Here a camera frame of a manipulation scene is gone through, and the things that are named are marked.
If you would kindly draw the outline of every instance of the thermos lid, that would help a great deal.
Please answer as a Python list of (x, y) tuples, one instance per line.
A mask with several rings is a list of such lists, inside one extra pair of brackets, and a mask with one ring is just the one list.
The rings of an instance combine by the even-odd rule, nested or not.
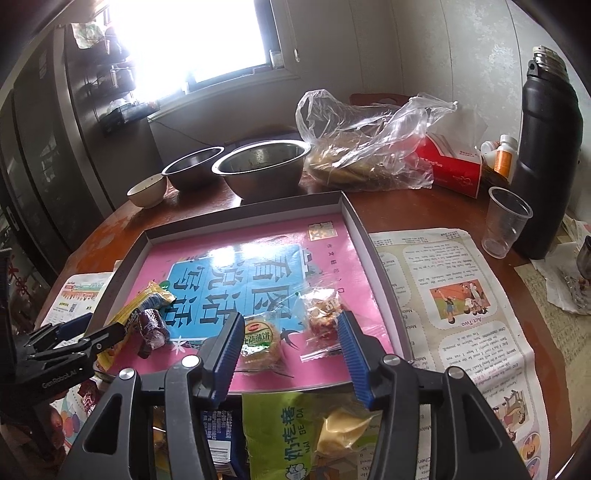
[(566, 72), (564, 60), (554, 50), (542, 45), (534, 47), (534, 61), (541, 69), (553, 73), (567, 82), (569, 81), (569, 74)]

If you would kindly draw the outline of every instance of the clear plastic cup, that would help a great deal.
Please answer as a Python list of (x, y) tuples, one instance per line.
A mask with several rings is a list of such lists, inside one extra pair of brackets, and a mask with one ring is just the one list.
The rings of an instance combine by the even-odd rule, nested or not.
[(491, 187), (488, 195), (491, 200), (482, 248), (492, 257), (505, 258), (534, 212), (524, 199), (507, 189)]

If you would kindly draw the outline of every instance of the white bowl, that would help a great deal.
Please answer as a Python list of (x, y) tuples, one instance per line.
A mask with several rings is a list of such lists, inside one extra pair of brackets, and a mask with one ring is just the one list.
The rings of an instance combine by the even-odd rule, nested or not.
[(127, 192), (127, 198), (140, 208), (152, 208), (164, 199), (168, 182), (161, 173), (142, 180)]

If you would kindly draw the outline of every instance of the window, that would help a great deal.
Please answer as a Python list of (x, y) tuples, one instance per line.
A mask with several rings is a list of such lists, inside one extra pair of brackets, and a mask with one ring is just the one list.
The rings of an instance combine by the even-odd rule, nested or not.
[(133, 58), (140, 101), (252, 73), (279, 50), (269, 0), (114, 0), (107, 15)]

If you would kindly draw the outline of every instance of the metal screw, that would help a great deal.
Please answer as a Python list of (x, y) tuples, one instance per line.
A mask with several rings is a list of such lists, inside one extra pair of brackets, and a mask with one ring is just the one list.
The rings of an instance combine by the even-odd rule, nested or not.
[(124, 368), (121, 372), (119, 372), (119, 378), (121, 380), (129, 380), (135, 375), (135, 370), (133, 368)]
[(456, 380), (460, 380), (461, 378), (464, 377), (464, 370), (462, 370), (459, 367), (450, 367), (449, 370), (447, 371), (447, 374), (450, 377), (455, 378)]
[(192, 368), (198, 366), (201, 360), (197, 355), (187, 355), (185, 358), (181, 360), (181, 363), (186, 368)]
[(386, 365), (390, 365), (391, 367), (395, 367), (397, 365), (400, 365), (400, 357), (398, 355), (384, 355), (384, 363)]

